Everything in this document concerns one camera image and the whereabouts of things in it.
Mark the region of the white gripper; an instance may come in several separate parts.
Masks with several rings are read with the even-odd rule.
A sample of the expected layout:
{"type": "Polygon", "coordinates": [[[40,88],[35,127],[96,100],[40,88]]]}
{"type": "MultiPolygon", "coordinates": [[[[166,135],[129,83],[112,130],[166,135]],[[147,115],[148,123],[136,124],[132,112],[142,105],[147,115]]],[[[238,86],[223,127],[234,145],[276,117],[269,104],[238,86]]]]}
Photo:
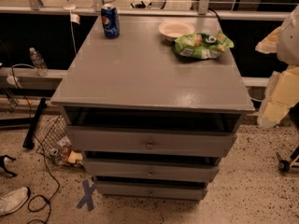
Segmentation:
{"type": "Polygon", "coordinates": [[[274,72],[269,78],[259,109],[258,124],[271,128],[280,124],[299,103],[299,6],[255,50],[263,54],[277,53],[278,59],[288,65],[285,71],[274,72]]]}

